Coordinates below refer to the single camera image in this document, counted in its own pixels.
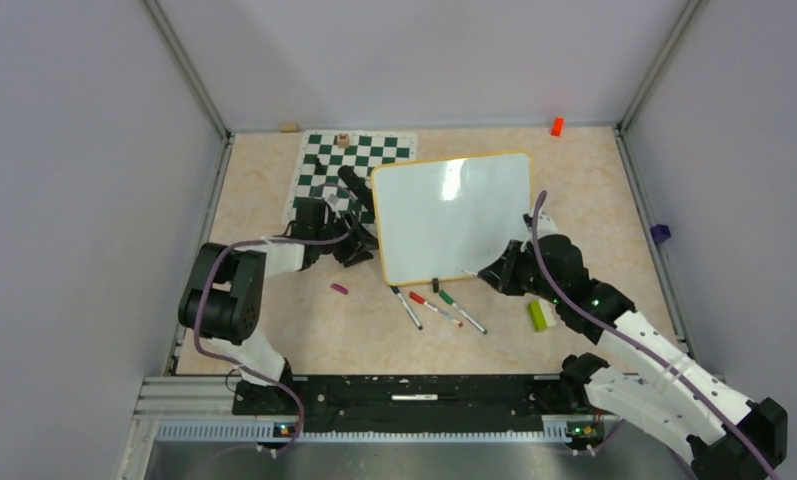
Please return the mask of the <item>purple marker cap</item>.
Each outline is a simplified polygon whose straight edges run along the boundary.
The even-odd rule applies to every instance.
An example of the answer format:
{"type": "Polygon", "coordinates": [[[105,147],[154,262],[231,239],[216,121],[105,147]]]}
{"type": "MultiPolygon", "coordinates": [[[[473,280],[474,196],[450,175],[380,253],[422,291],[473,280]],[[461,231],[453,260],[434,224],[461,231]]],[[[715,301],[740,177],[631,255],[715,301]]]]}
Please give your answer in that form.
{"type": "Polygon", "coordinates": [[[342,294],[342,295],[348,295],[349,294],[349,290],[346,287],[344,287],[342,285],[339,285],[339,284],[336,284],[336,283],[331,284],[330,288],[332,290],[342,294]]]}

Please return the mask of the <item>yellow framed whiteboard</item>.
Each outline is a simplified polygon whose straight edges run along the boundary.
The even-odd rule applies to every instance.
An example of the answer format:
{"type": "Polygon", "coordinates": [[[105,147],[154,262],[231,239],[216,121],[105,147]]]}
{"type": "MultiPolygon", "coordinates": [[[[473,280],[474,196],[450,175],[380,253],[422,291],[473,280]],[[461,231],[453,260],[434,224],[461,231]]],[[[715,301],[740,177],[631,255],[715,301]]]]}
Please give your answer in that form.
{"type": "Polygon", "coordinates": [[[532,208],[532,158],[523,151],[423,160],[372,171],[384,281],[454,280],[523,240],[532,208]]]}

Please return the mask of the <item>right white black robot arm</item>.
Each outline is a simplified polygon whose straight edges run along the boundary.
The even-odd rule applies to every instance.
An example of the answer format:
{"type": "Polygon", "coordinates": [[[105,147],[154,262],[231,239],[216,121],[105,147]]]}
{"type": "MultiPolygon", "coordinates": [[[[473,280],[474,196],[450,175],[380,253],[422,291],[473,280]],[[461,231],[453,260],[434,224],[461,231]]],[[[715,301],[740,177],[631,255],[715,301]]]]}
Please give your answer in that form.
{"type": "Polygon", "coordinates": [[[590,276],[564,235],[511,241],[478,276],[510,296],[538,296],[563,324],[622,358],[627,377],[594,354],[563,363],[560,397],[574,412],[608,411],[660,441],[698,479],[774,479],[787,453],[788,417],[771,398],[754,401],[664,337],[634,302],[590,276]]]}

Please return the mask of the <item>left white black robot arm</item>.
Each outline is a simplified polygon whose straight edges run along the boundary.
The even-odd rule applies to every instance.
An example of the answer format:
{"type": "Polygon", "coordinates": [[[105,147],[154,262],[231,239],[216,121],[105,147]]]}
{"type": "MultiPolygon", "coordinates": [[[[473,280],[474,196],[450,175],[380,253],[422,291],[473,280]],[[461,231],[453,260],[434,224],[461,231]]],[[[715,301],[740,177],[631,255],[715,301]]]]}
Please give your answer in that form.
{"type": "Polygon", "coordinates": [[[194,260],[178,307],[179,323],[192,333],[196,351],[223,361],[257,387],[257,401],[271,413],[293,404],[291,369],[259,330],[267,279],[301,272],[331,255],[344,267],[372,258],[374,237],[364,225],[365,200],[306,198],[279,235],[225,245],[208,242],[194,260]]]}

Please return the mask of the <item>blue whiteboard marker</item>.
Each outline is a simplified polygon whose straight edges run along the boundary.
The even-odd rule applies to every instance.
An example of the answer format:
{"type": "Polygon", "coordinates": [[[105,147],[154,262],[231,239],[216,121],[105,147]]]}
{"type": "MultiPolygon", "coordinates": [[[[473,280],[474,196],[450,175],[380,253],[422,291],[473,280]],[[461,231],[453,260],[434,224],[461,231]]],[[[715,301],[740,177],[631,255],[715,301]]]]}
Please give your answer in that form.
{"type": "Polygon", "coordinates": [[[400,289],[397,286],[391,286],[390,289],[393,292],[393,294],[397,297],[397,299],[400,301],[402,308],[408,314],[409,318],[412,320],[416,329],[422,331],[423,330],[422,322],[419,320],[415,312],[412,310],[411,306],[409,305],[405,296],[401,293],[400,289]]]}

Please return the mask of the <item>green whiteboard marker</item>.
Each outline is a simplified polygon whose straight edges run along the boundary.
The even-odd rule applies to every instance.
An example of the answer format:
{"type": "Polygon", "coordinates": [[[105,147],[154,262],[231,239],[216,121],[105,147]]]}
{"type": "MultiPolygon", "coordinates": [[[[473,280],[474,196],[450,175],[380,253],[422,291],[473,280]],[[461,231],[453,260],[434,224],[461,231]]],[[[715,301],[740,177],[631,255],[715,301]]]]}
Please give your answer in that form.
{"type": "Polygon", "coordinates": [[[487,335],[488,330],[476,320],[465,308],[463,308],[456,300],[454,300],[444,289],[438,292],[439,297],[447,304],[452,306],[460,315],[462,315],[475,329],[481,334],[487,335]]]}

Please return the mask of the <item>red whiteboard marker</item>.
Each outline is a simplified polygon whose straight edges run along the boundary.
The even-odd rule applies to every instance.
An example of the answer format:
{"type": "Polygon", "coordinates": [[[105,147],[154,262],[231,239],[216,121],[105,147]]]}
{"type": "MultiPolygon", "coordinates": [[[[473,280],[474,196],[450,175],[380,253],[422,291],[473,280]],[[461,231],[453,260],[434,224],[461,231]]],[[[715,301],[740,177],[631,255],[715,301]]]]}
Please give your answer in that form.
{"type": "Polygon", "coordinates": [[[455,317],[447,313],[442,308],[434,305],[423,296],[419,295],[418,293],[411,291],[409,293],[410,298],[415,301],[416,303],[425,306],[426,308],[430,309],[431,311],[435,312],[437,315],[443,317],[445,320],[451,322],[452,324],[456,325],[457,327],[462,327],[463,323],[460,320],[457,320],[455,317]]]}

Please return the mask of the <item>green white toy brick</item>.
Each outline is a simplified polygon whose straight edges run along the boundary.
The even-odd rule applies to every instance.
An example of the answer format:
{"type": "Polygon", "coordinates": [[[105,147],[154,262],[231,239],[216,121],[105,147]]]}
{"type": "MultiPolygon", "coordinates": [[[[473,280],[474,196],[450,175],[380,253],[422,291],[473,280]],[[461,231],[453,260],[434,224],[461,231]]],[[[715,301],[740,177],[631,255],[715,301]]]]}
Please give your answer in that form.
{"type": "Polygon", "coordinates": [[[527,312],[532,329],[536,333],[544,332],[557,324],[553,313],[541,300],[530,301],[527,305],[527,312]]]}

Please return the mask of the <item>green white chessboard mat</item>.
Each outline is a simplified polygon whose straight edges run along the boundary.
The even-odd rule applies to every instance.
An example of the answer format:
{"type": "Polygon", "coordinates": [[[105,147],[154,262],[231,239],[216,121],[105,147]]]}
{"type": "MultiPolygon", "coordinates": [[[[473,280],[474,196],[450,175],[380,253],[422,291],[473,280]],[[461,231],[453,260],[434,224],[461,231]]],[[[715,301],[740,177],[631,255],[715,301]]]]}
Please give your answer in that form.
{"type": "Polygon", "coordinates": [[[296,209],[304,198],[332,196],[332,205],[336,212],[359,213],[362,226],[374,234],[376,222],[373,212],[353,202],[346,192],[335,188],[342,182],[339,170],[343,166],[349,167],[363,180],[367,188],[371,188],[371,174],[375,168],[414,161],[417,146],[418,135],[410,132],[305,131],[281,220],[293,220],[296,209]]]}

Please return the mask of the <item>orange red block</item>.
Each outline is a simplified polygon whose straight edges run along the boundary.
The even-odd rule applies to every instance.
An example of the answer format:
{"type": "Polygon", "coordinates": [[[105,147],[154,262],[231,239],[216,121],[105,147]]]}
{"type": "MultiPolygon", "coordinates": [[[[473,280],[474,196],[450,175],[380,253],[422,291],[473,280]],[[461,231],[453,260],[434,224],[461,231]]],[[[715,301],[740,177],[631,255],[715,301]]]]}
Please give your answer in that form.
{"type": "Polygon", "coordinates": [[[560,137],[565,125],[565,119],[563,117],[556,117],[552,123],[550,134],[553,137],[560,137]]]}

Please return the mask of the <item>purple block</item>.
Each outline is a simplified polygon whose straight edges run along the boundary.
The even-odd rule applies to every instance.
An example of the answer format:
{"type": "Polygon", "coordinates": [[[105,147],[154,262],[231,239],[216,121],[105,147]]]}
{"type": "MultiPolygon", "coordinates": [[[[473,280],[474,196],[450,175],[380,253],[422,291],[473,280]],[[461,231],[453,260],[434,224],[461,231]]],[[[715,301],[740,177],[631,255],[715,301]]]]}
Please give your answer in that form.
{"type": "Polygon", "coordinates": [[[665,224],[655,224],[650,227],[649,232],[655,245],[660,245],[672,237],[670,227],[665,224]]]}

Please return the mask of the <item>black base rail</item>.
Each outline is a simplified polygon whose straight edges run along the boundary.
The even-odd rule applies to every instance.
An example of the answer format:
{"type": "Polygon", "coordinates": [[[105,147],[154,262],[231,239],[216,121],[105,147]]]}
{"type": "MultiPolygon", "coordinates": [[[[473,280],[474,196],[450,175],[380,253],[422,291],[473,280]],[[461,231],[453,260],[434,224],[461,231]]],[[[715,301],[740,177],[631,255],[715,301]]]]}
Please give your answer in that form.
{"type": "Polygon", "coordinates": [[[289,388],[241,381],[232,412],[302,412],[306,433],[475,434],[538,432],[544,416],[577,410],[556,376],[311,375],[289,388]]]}

